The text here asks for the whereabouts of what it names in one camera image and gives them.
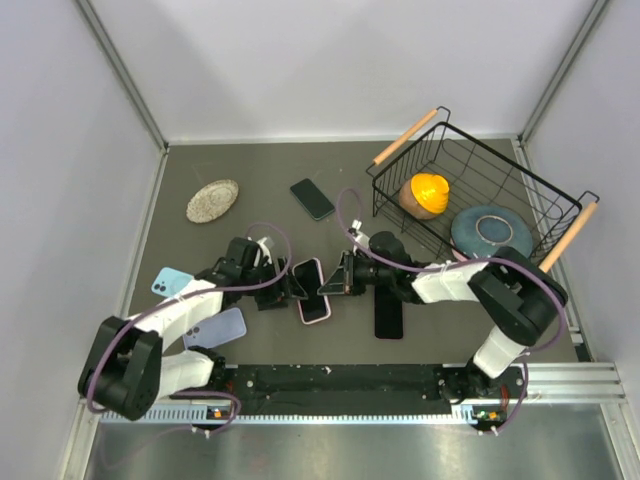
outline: phone case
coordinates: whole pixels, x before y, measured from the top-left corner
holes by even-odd
[[[151,291],[161,297],[173,297],[193,280],[193,275],[164,267],[151,284]]]
[[[215,348],[247,334],[247,325],[239,308],[230,308],[198,322],[182,336],[184,348]]]
[[[320,277],[320,284],[324,283],[324,275],[322,275],[322,264],[320,263],[320,260],[317,259],[316,257],[311,258],[310,260],[314,260],[316,262],[316,264],[318,265],[318,276]],[[295,276],[296,274],[296,267],[298,267],[298,265],[302,265],[304,263],[307,263],[309,260],[305,260],[304,262],[300,262],[296,265],[294,265],[293,267],[293,275]],[[302,314],[302,305],[300,304],[300,300],[298,300],[298,313],[300,314],[300,321],[302,321],[302,323],[304,325],[313,325],[314,323],[318,323],[321,322],[322,320],[326,320],[327,318],[329,318],[331,316],[331,305],[329,304],[329,299],[327,298],[327,296],[324,296],[324,304],[327,307],[327,315],[321,318],[317,318],[316,320],[312,320],[310,322],[305,322],[304,321],[304,316]]]

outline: orange object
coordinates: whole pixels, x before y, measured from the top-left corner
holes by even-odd
[[[422,208],[439,215],[449,204],[449,182],[432,173],[418,173],[411,179],[411,193]]]

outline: wire basket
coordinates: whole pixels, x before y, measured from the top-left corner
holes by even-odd
[[[441,121],[417,140],[387,160],[398,148],[438,112]],[[367,168],[373,177],[373,216],[383,214],[435,255],[434,261],[465,257],[453,245],[451,224],[462,210],[476,205],[497,205],[516,212],[533,237],[529,259],[539,264],[560,240],[582,210],[576,200],[517,164],[489,145],[449,123],[451,111],[438,107],[385,149]],[[441,175],[449,182],[449,203],[444,213],[432,220],[418,220],[400,206],[402,185],[420,172]]]

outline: lavender smartphone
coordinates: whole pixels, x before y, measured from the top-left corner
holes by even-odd
[[[318,295],[318,289],[324,283],[320,260],[311,258],[293,267],[293,275],[300,286],[307,292],[307,300],[298,300],[300,319],[305,325],[320,322],[331,316],[329,299],[324,295]]]

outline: gray floor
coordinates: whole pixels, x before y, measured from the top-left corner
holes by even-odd
[[[597,405],[526,405],[498,438],[468,426],[239,425],[209,441],[171,433],[136,453],[166,429],[100,425],[85,478],[622,480]],[[103,467],[102,442],[119,468]]]
[[[513,157],[511,143],[491,146]],[[198,272],[224,255],[229,241],[242,236],[252,222],[268,221],[290,236],[294,261],[318,257],[325,276],[336,266],[340,251],[348,247],[335,215],[312,220],[295,201],[289,186],[311,178],[335,199],[344,187],[357,187],[364,201],[364,231],[389,229],[389,221],[371,218],[371,179],[364,173],[371,159],[388,142],[248,144],[172,147],[149,231],[131,311],[141,311],[161,300],[150,290],[163,267]],[[222,218],[194,225],[185,216],[187,202],[202,186],[219,179],[238,182],[236,204]],[[351,218],[354,207],[345,215]],[[276,239],[276,253],[284,253]],[[406,235],[400,236],[414,258],[431,260],[428,252]],[[373,334],[373,297],[332,298],[330,319],[304,326],[297,307],[258,312],[244,298],[248,333],[219,349],[230,363],[376,364],[466,362],[492,327],[491,319],[475,303],[439,303],[405,306],[402,340],[378,340]],[[531,361],[576,361],[567,335],[554,348]]]

